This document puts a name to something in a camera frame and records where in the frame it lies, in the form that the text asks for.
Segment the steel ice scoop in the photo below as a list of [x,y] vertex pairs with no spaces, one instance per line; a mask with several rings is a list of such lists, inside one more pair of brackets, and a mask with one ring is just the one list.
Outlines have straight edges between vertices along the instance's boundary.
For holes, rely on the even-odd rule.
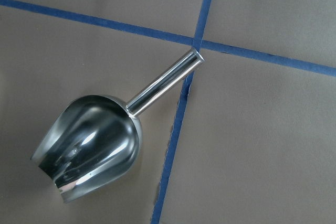
[[75,99],[57,117],[31,160],[66,203],[119,179],[140,152],[139,115],[203,61],[191,48],[128,102],[110,95]]

